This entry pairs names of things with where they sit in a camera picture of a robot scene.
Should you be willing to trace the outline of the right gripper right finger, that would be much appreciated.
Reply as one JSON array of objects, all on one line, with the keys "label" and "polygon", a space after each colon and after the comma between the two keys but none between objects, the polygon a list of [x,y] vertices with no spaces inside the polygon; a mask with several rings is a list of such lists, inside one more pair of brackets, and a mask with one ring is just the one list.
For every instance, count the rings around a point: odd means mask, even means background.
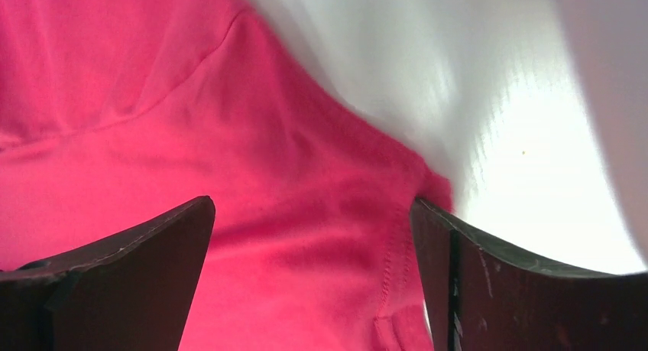
[{"label": "right gripper right finger", "polygon": [[437,350],[645,350],[647,275],[537,255],[418,198],[410,227]]}]

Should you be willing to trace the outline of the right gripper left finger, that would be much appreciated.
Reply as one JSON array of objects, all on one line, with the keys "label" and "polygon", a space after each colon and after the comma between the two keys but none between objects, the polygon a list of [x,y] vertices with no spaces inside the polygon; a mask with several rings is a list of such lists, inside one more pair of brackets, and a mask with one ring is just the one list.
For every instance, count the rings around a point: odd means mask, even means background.
[{"label": "right gripper left finger", "polygon": [[215,221],[196,197],[1,274],[3,350],[176,350]]}]

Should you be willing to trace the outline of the magenta t shirt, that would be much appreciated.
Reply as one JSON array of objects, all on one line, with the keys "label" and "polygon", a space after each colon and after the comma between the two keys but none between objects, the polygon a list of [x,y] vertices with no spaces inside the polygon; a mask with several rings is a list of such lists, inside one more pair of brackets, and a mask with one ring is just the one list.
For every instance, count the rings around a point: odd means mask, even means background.
[{"label": "magenta t shirt", "polygon": [[183,350],[430,350],[423,159],[330,97],[246,0],[1,0],[1,267],[197,196]]}]

